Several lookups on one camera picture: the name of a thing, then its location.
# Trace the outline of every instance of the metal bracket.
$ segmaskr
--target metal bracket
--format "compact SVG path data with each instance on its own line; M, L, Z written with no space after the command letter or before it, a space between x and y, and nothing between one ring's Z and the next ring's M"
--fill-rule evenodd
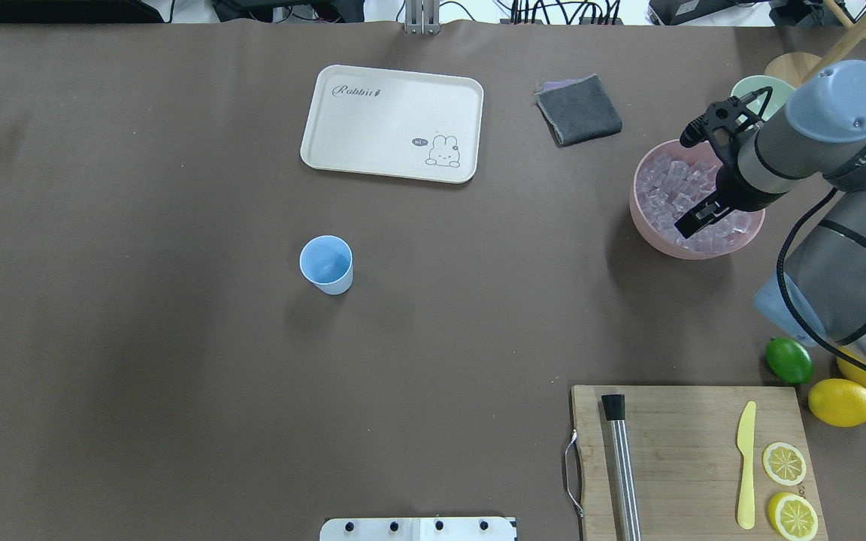
M512 517L329 519L319 541L516 541Z
M407 34L440 34L440 0L406 0Z

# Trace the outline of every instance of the white tray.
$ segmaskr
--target white tray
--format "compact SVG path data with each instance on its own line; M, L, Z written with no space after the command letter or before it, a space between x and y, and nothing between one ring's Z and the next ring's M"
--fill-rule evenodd
M466 77L330 65L299 155L311 168L459 184L477 171L483 86Z

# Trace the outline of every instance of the lemon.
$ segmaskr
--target lemon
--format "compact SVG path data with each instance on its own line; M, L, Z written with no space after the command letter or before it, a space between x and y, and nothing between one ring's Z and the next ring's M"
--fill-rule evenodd
M767 476L784 486L796 486L807 476L807 460L796 446L774 442L764 449L764 470Z
M845 349L843 349L843 347L838 347L838 349L841 350L842 353L851 357L851 359L858 360L856 355L852 355L851 353L847 352ZM841 370L842 376L848 378L854 383L862 384L866 389L866 372L864 372L862 369L859 369L859 367L853 366L851 363L846 362L840 357L837 357L837 367L839 370Z
M771 497L767 502L767 520L788 541L808 541L817 535L814 506L792 492L780 492Z
M807 393L807 407L828 425L856 427L866 421L866 389L849 379L825 379Z
M767 366L787 383L807 383L814 373L810 354L800 342L792 338L774 338L765 350Z

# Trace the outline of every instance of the pink bowl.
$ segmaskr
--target pink bowl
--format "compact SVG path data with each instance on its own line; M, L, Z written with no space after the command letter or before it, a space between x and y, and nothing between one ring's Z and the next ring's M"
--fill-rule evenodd
M664 254L680 259L710 259L712 257L729 254L733 251L742 249L742 247L746 246L750 240L757 236L757 233L760 232L760 227L764 225L765 213L762 210L752 213L753 225L750 226L748 232L745 233L744 236L740 237L736 244L733 244L733 246L719 253L704 253L685 249L683 246L677 246L675 243L670 242L666 237L661 235L659 231L654 229L653 226L650 225L650 221L643 215L643 209L640 208L640 202L637 198L637 176L640 174L640 168L643 167L643 164L649 163L650 160L653 160L654 156L663 153L670 154L674 160L684 161L688 165L694 165L695 162L707 162L708 164L719 163L717 155L714 154L714 150L710 147L710 144L704 143L698 144L693 148L684 148L680 146L680 141L677 140L667 141L667 143L656 145L656 147L653 147L652 150L647 152L647 154L640 159L640 163L637 164L637 170L633 174L633 182L630 184L630 216L633 219L633 225L636 227L637 231L640 232L640 236L642 236L650 246L653 246L654 249L658 249Z

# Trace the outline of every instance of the robotic arm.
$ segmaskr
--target robotic arm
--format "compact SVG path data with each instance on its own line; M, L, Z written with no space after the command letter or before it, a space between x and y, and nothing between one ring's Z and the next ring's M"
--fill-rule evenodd
M712 104L684 130L685 147L710 141L724 167L677 229L690 237L733 210L765 208L820 172L844 195L784 261L791 233L755 305L801 342L835 353L837 343L866 362L866 62L829 65L761 122L746 106L767 91Z

